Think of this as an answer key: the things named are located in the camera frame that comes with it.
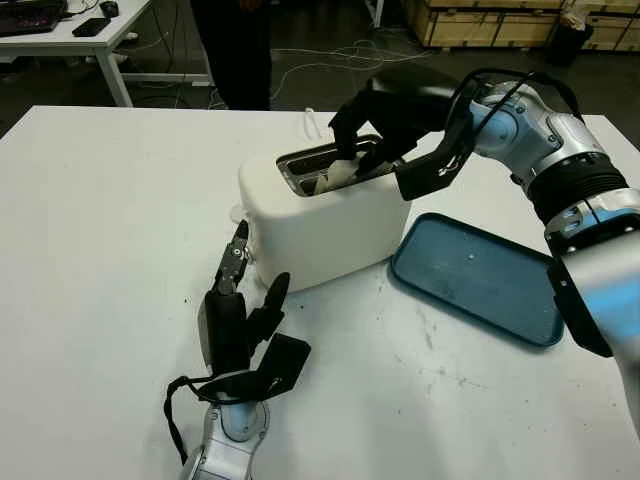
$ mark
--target person's leg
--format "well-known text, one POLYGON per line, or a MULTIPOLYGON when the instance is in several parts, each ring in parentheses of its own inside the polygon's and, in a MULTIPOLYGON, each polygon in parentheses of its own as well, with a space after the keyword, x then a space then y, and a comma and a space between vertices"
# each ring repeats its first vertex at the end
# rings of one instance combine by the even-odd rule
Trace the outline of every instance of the person's leg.
POLYGON ((269 2, 255 12, 239 0, 191 0, 218 93, 231 109, 268 110, 271 84, 269 2))

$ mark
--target white table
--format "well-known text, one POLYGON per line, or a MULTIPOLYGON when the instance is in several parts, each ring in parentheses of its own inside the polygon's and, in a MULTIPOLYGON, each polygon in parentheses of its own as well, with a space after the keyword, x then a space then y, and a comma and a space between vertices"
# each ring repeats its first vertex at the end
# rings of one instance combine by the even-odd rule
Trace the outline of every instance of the white table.
MULTIPOLYGON (((0 478, 177 479, 161 404, 171 379, 204 373, 196 310, 235 228, 238 166, 308 144, 302 117, 34 107, 0 141, 0 478)), ((640 153, 587 121, 639 185, 640 153)), ((546 251, 494 161, 416 201, 407 228, 424 211, 546 251)), ((262 302, 251 268, 242 289, 262 302)), ((638 478, 617 368, 568 333, 525 349, 396 290, 385 263, 292 294, 286 311, 282 330, 313 351, 270 401, 258 480, 638 478)), ((189 448, 203 412, 177 395, 189 448)))
MULTIPOLYGON (((122 38, 131 30, 133 23, 142 15, 152 0, 119 0, 120 15, 111 19, 95 37, 78 38, 71 31, 84 23, 88 18, 102 17, 99 6, 81 15, 64 20, 48 33, 17 35, 0 38, 0 56, 95 56, 100 64, 113 100, 119 107, 132 107, 125 80, 150 81, 182 81, 187 80, 183 74, 167 76, 165 74, 129 74, 123 75, 113 56, 113 50, 122 38)), ((78 0, 69 2, 70 11, 81 11, 84 7, 78 0)), ((188 80, 207 80, 207 75, 188 75, 188 80)))

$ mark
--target plastic tray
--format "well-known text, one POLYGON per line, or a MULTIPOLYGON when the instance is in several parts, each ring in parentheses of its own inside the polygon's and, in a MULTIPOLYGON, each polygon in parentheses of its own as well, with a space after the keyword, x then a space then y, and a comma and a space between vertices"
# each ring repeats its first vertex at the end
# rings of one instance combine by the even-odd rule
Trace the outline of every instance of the plastic tray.
POLYGON ((418 217, 391 260, 403 283, 538 346, 562 338, 551 257, 437 213, 418 217))

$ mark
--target floor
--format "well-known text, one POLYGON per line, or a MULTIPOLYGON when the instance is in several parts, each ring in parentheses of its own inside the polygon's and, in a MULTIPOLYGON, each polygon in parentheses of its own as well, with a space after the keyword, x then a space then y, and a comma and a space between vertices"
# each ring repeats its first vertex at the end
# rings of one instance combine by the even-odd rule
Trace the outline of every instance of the floor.
MULTIPOLYGON (((188 2, 155 0, 154 4, 169 45, 178 12, 171 71, 204 73, 188 2)), ((384 28, 376 31, 364 0, 281 0, 272 15, 273 109, 336 110, 383 65, 398 61, 430 66, 457 78, 484 66, 545 69, 571 85, 583 112, 607 115, 640 148, 640 56, 582 53, 571 68, 558 68, 547 65, 540 51, 424 50, 406 28, 399 1, 386 0, 385 9, 384 28)), ((139 42, 120 49, 130 57, 123 70, 164 71, 168 54, 150 12, 135 31, 139 42)), ((31 105, 113 105, 98 67, 84 59, 19 59, 2 67, 0 136, 31 105)), ((207 87, 130 84, 130 93, 139 107, 224 108, 207 87)), ((562 107, 555 95, 546 95, 552 107, 562 107)))

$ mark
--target white toaster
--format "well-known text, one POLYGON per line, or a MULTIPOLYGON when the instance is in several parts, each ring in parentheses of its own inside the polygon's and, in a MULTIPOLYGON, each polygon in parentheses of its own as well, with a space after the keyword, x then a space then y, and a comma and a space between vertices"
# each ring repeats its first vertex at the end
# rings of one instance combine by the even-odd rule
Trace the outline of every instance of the white toaster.
MULTIPOLYGON (((359 150, 378 140, 361 137, 359 150)), ((411 203, 400 196, 391 165, 387 173, 377 169, 358 183, 314 195, 318 177, 335 159, 329 144, 254 159, 240 168, 248 246, 266 285, 289 272, 289 291, 312 287, 379 262, 398 248, 411 203)))

